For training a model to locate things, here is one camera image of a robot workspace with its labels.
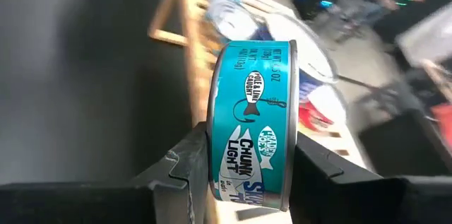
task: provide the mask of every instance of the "can lid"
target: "can lid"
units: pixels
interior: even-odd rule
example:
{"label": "can lid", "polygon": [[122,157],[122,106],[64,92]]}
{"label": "can lid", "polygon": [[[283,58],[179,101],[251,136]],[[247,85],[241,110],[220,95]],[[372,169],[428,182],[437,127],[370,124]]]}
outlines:
{"label": "can lid", "polygon": [[281,13],[266,16],[268,30],[275,40],[296,40],[298,67],[317,80],[334,83],[337,77],[333,62],[312,30],[296,18]]}
{"label": "can lid", "polygon": [[342,94],[333,86],[324,85],[313,90],[308,100],[326,118],[335,123],[344,123],[347,119],[345,101]]}
{"label": "can lid", "polygon": [[234,0],[210,0],[207,14],[229,40],[248,40],[258,28],[251,14]]}

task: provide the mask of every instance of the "black surface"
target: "black surface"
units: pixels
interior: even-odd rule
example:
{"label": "black surface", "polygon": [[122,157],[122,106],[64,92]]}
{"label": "black surface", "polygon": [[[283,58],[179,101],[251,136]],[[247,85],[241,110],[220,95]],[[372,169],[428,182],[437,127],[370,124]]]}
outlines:
{"label": "black surface", "polygon": [[441,62],[441,65],[448,71],[452,71],[452,55],[449,55]]}
{"label": "black surface", "polygon": [[359,139],[383,176],[450,175],[452,157],[441,135],[419,110],[408,110],[359,133]]}
{"label": "black surface", "polygon": [[449,223],[451,201],[450,177],[381,179],[298,133],[293,223]]}
{"label": "black surface", "polygon": [[203,223],[206,124],[128,182],[0,187],[0,223]]}
{"label": "black surface", "polygon": [[411,69],[405,75],[405,80],[412,94],[422,103],[424,111],[433,117],[430,109],[448,102],[424,69]]}
{"label": "black surface", "polygon": [[0,184],[128,179],[191,128],[158,1],[0,0]]}

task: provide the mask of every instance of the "blurry background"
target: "blurry background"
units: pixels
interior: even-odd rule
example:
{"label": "blurry background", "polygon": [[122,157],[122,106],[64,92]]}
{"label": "blurry background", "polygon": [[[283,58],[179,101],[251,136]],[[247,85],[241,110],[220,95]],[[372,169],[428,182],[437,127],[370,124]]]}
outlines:
{"label": "blurry background", "polygon": [[0,184],[128,179],[179,142],[184,54],[147,36],[158,1],[0,0]]}

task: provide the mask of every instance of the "white fish graphic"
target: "white fish graphic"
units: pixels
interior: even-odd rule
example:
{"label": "white fish graphic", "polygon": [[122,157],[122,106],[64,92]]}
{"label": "white fish graphic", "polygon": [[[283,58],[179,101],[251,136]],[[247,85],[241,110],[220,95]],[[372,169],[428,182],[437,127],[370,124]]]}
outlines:
{"label": "white fish graphic", "polygon": [[248,106],[246,106],[244,115],[255,114],[261,115],[257,110],[256,103],[263,93],[264,83],[263,77],[258,71],[252,71],[245,80],[245,95]]}
{"label": "white fish graphic", "polygon": [[261,154],[261,168],[273,170],[273,167],[270,164],[270,159],[273,157],[273,154],[276,152],[277,139],[275,132],[269,127],[266,126],[263,128],[258,138],[258,149]]}
{"label": "white fish graphic", "polygon": [[243,201],[246,195],[244,183],[262,183],[261,168],[249,130],[240,137],[240,129],[239,125],[232,132],[220,166],[218,189],[224,201]]}

